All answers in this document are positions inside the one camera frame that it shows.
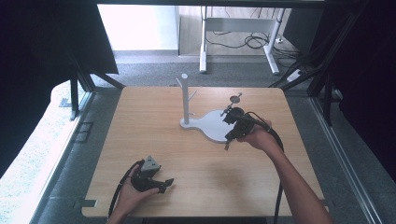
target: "person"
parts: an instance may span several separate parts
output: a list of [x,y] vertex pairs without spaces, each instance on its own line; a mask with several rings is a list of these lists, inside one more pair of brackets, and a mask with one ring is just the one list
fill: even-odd
[[[270,120],[265,122],[271,127],[272,123]],[[291,214],[296,223],[332,223],[331,216],[318,196],[291,164],[275,138],[263,127],[255,124],[248,135],[236,140],[238,142],[247,142],[258,150],[262,150],[274,163],[288,200]],[[158,193],[158,189],[138,192],[130,184],[124,183],[118,203],[108,223],[121,224],[139,202],[156,193]]]

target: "wooden table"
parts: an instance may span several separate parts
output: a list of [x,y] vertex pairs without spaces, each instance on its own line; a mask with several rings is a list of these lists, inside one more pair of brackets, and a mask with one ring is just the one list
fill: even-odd
[[[242,92],[236,105],[273,122],[285,152],[314,192],[323,194],[304,144],[280,89],[206,88],[190,101],[192,118],[224,109],[232,95]],[[274,214],[279,179],[267,156],[247,143],[213,143],[196,130],[184,130],[182,91],[178,87],[127,87],[122,91],[104,148],[83,207],[86,217],[105,217],[120,179],[136,161],[151,155],[161,166],[154,179],[174,178],[165,194],[139,205],[136,217],[270,217]],[[290,216],[285,197],[280,216]]]

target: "floor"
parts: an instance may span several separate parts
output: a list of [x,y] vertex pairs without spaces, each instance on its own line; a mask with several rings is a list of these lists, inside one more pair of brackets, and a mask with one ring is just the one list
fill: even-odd
[[[292,49],[290,45],[278,46]],[[192,83],[202,86],[265,87],[278,80],[270,73],[268,66],[260,66],[266,64],[262,51],[255,50],[258,53],[253,54],[239,51],[241,55],[219,53],[208,57],[206,75],[198,72],[196,48],[182,55],[172,50],[117,51],[120,76],[112,77],[125,85],[136,86],[174,86],[174,75],[183,71],[191,71]],[[229,70],[230,64],[236,63],[243,66],[243,72]],[[170,74],[161,75],[163,69]],[[96,76],[92,78],[97,88],[90,96],[79,92],[83,113],[75,122],[69,121],[68,83],[54,89],[48,113],[37,126],[32,141],[16,160],[9,175],[1,179],[0,204],[3,209],[0,223],[29,223],[29,214],[33,217],[31,223],[106,222],[103,217],[84,217],[80,208],[85,203],[85,193],[106,139],[120,90]],[[396,223],[396,215],[393,214],[396,208],[395,183],[348,125],[336,102],[332,104],[332,127],[323,122],[319,115],[320,97],[311,99],[304,93],[308,84],[302,83],[287,91],[286,95],[335,223]],[[28,148],[42,148],[43,151]],[[50,165],[44,168],[38,165],[47,164],[47,161]],[[47,169],[52,178],[40,175],[43,173],[40,169]],[[15,174],[30,178],[18,178]],[[365,208],[366,204],[372,204],[375,210]],[[370,219],[370,215],[375,213],[378,218]],[[128,223],[140,222],[140,218],[128,220]],[[279,223],[293,222],[290,217],[282,217]]]

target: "white stand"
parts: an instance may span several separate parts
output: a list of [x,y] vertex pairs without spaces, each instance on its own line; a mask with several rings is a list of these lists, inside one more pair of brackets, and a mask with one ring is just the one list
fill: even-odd
[[213,110],[200,119],[190,119],[189,101],[195,93],[189,98],[188,76],[183,74],[181,77],[181,83],[177,79],[183,90],[184,118],[180,120],[180,126],[186,130],[198,130],[215,143],[227,142],[225,135],[233,128],[233,125],[228,125],[223,121],[224,117],[220,116],[223,110]]
[[275,44],[279,27],[282,23],[285,8],[281,8],[277,14],[276,20],[272,19],[233,19],[233,18],[208,18],[207,7],[204,7],[202,18],[202,40],[199,61],[200,73],[206,72],[206,32],[243,32],[243,33],[270,33],[271,38],[268,46],[264,46],[264,52],[268,63],[271,66],[273,75],[279,74],[276,61],[272,55],[272,49]]

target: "gray floor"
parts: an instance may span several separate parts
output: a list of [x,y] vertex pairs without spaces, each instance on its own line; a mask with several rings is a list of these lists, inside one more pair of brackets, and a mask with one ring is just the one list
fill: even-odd
[[[208,59],[208,72],[202,75],[198,72],[196,57],[177,57],[172,52],[162,51],[140,54],[139,57],[131,53],[120,53],[116,56],[120,75],[113,77],[129,86],[175,86],[175,78],[181,73],[187,73],[191,77],[191,86],[267,87],[278,79],[271,75],[268,64],[262,57],[211,57]],[[139,59],[145,57],[149,60],[139,62]],[[49,183],[32,223],[106,222],[104,217],[84,217],[80,209],[84,204],[84,197],[121,91],[95,76],[92,77],[98,86],[96,92],[84,110],[80,125]],[[286,92],[286,96],[325,195],[326,204],[335,223],[369,223],[345,171],[335,156],[312,100],[305,95],[304,90],[308,84],[309,80],[292,88]],[[396,223],[396,215],[393,213],[396,208],[395,183],[348,125],[337,103],[332,104],[332,128],[361,183],[367,189],[382,222]],[[140,221],[139,218],[130,218],[128,223]],[[268,217],[267,222],[272,223],[272,219]],[[239,223],[254,222],[245,219]],[[282,217],[278,223],[293,222],[290,217]]]

